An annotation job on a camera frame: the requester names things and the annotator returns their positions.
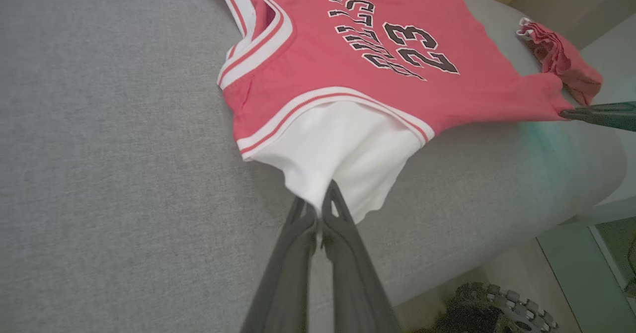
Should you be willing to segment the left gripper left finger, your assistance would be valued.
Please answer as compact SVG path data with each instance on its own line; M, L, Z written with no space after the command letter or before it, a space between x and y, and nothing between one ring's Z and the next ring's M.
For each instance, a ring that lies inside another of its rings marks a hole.
M308 284L317 228L315 209L295 197L241 333L307 333Z

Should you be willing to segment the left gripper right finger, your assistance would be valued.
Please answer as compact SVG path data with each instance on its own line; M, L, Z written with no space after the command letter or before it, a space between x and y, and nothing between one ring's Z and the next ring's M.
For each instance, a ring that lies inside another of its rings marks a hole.
M332 264L334 333L400 333L400 324L336 181L322 205Z

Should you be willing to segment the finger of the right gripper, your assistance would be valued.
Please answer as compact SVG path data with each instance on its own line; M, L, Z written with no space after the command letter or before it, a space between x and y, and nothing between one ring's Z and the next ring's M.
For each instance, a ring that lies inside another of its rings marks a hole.
M577 107L559 112L561 118L579 120L623 131L636 132L636 102L618 102Z

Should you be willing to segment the red shorts white stripe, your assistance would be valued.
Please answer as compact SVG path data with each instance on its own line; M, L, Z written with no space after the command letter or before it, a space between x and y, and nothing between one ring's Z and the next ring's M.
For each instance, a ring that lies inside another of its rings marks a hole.
M592 104L601 91L603 77L586 63L570 41L526 17L520 19L516 34L541 64L543 73L559 77L582 106Z

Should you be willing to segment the red jersey white sleeves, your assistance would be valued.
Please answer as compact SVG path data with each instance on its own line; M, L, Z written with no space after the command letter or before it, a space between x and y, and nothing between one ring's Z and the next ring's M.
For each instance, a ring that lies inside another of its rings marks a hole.
M443 131L572 109L556 75L513 68L464 0L225 2L242 39L217 82L241 157L279 168L320 214L336 181L361 222Z

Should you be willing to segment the large grey sofa seat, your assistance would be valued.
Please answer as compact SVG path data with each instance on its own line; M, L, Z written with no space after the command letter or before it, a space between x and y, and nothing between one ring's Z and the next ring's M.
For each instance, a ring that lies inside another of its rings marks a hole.
M238 333L293 201L245 163L224 0L0 0L0 333ZM452 129L358 225L394 304L601 202L616 133Z

